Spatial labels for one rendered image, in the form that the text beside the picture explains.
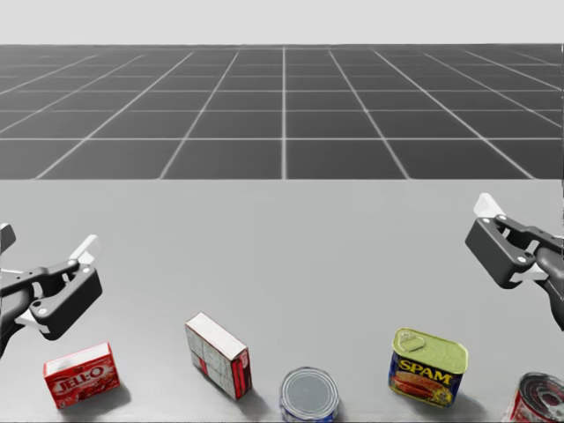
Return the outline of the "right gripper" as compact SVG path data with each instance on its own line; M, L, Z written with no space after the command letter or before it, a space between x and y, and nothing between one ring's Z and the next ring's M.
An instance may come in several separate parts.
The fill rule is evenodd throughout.
M465 244L496 284L514 289L534 282L547 295L553 320L564 330L564 239L510 218L488 193L473 207Z

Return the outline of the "red and white carton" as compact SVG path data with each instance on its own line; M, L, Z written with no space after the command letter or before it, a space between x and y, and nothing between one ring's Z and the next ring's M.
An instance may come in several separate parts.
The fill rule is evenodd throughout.
M199 312L184 324L193 365L234 400L252 390L249 349Z

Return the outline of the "green and blue rectangular can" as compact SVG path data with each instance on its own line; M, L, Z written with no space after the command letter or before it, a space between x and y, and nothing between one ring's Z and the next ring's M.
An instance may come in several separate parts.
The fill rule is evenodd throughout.
M456 400L469 353L454 341L400 328L392 341L388 385L394 392L440 408Z

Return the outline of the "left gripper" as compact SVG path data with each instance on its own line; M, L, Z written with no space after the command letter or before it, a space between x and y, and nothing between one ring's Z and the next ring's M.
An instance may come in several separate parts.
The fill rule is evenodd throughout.
M10 224L0 225L0 254L16 241ZM101 296L94 261L100 253L95 234L62 263L27 271L0 270L0 358L11 337L26 326L47 340L60 338Z

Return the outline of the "red and white can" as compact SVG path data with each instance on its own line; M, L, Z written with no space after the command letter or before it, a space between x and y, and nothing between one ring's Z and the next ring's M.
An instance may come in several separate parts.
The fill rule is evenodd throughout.
M506 421L564 423L564 382L544 373L523 375L508 408Z

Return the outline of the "blue flat can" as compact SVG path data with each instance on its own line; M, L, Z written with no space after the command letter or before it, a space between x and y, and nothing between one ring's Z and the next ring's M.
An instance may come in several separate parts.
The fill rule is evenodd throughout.
M324 370L298 367L280 385L279 407L286 423L332 423L338 416L338 386Z

